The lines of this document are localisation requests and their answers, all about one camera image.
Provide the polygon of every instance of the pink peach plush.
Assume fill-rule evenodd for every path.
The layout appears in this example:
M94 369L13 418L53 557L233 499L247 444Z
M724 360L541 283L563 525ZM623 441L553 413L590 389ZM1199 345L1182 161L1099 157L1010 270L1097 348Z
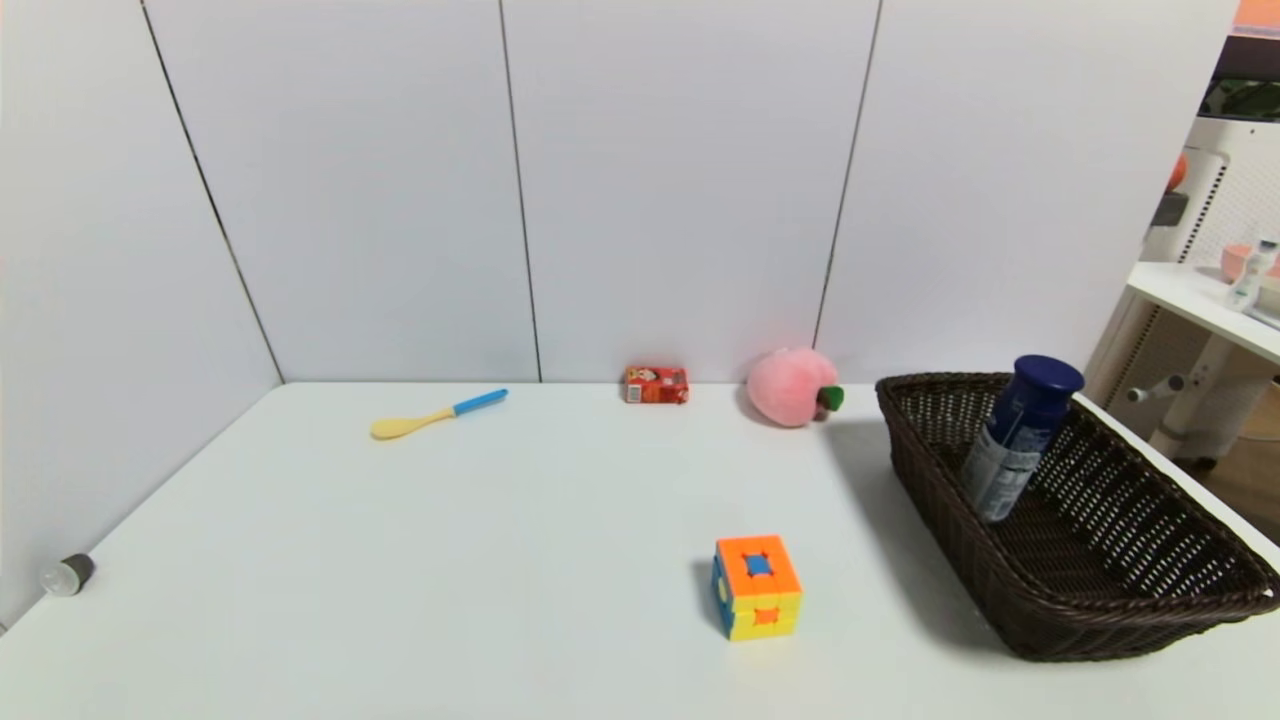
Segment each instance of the pink peach plush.
M796 347L778 350L756 363L746 377L746 395L765 418L786 428L799 428L840 406L840 400L832 405L832 393L844 398L840 388L824 391L836 382L831 360L808 347Z

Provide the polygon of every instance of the brown basket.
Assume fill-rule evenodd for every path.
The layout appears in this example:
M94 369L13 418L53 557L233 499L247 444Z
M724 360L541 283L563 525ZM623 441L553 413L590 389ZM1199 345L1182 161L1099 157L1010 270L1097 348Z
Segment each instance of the brown basket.
M1009 518L979 520L959 470L1009 378L905 375L876 392L897 477L1015 653L1132 657L1276 609L1275 570L1075 402Z

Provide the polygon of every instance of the small red box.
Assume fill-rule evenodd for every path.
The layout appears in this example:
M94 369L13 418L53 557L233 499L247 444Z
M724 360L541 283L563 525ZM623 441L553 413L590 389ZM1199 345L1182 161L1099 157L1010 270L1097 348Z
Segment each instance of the small red box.
M684 368L627 368L627 402L689 402L689 375Z

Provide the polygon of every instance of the blue handle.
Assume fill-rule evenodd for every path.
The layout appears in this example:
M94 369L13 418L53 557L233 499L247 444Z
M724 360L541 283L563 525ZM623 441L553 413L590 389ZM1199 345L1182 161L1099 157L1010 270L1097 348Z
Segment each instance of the blue handle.
M507 397L507 389L495 389L490 393L481 395L480 397L472 397L471 400L463 400L462 402L453 406L453 414L461 415L463 413L470 413L476 407L484 407L490 402L498 402L503 397Z

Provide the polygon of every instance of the bottle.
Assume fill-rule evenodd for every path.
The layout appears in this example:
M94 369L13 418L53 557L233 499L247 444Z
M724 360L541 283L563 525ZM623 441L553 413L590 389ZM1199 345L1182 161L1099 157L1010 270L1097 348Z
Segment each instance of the bottle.
M1066 418L1071 395L1083 387L1084 375L1061 360L1023 355L1014 363L1014 378L996 398L960 470L979 518L998 523L1009 516Z
M1271 272L1277 255L1280 255L1280 243L1275 240L1258 238L1257 247L1244 261L1240 277L1235 278L1231 290L1226 293L1228 307L1248 313L1258 302L1258 293L1262 292L1262 278Z
M40 585L49 594L70 597L78 593L93 577L93 560L77 552L61 562L51 562L40 571Z

